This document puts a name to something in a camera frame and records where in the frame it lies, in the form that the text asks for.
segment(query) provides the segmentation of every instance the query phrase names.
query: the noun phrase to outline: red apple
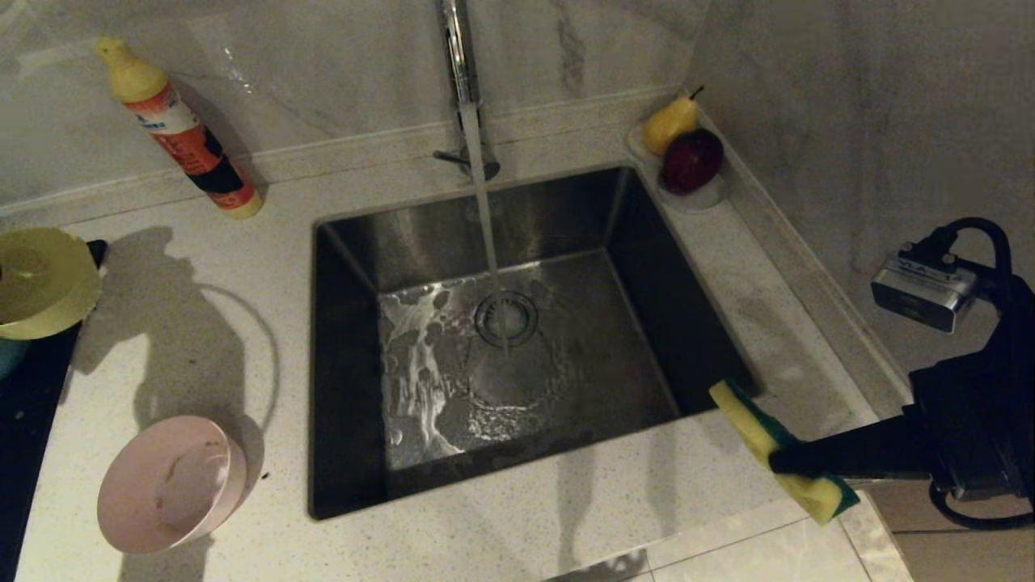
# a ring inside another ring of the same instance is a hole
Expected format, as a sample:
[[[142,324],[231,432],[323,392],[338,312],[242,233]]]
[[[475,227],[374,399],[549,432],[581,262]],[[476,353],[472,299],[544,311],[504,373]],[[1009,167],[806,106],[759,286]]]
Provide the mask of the red apple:
[[[722,142],[708,129],[683,134],[664,150],[658,181],[672,194],[690,194],[718,174],[722,155]]]

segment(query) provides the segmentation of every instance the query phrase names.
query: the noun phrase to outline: yellow plate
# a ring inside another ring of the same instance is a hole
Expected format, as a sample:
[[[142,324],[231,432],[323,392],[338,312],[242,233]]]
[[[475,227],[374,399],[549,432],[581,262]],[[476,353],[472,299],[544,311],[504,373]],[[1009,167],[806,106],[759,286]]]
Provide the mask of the yellow plate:
[[[81,238],[53,228],[0,234],[0,338],[64,331],[99,296],[100,273]]]

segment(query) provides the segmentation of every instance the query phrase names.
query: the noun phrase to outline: sponge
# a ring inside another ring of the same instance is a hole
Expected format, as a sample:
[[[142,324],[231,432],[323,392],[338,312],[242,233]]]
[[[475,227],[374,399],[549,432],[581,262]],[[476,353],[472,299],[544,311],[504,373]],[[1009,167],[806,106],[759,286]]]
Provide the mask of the sponge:
[[[756,406],[733,380],[722,380],[708,392],[740,433],[747,449],[766,468],[769,468],[770,455],[785,446],[801,442],[778,420]],[[774,476],[791,498],[820,525],[826,525],[841,512],[859,502],[859,496],[852,488],[832,473],[816,477],[794,474]]]

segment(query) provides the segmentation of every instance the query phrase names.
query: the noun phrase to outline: sink drain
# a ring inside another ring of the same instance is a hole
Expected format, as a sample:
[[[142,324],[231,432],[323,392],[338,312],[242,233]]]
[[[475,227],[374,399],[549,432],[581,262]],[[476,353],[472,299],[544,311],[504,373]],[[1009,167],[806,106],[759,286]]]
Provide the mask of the sink drain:
[[[493,293],[478,305],[475,327],[481,339],[496,347],[524,343],[535,331],[539,313],[532,300],[513,291]]]

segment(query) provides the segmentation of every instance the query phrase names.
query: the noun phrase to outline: chrome faucet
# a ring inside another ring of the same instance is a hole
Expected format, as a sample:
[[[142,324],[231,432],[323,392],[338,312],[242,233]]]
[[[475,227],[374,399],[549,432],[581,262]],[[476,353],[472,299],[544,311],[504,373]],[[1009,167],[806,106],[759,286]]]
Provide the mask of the chrome faucet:
[[[467,19],[467,0],[439,0],[439,20],[445,40],[446,58],[449,60],[449,79],[452,81],[453,98],[456,106],[456,123],[461,137],[467,135],[464,120],[460,115],[460,107],[474,104],[478,108],[478,139],[482,142],[481,158],[484,166],[485,179],[491,180],[500,173],[500,163],[496,161],[492,149],[481,140],[481,101],[478,92],[478,72],[474,66],[474,46],[471,42],[471,23]],[[471,172],[471,161],[467,146],[456,152],[435,151],[436,158],[452,162],[460,166],[464,173]]]

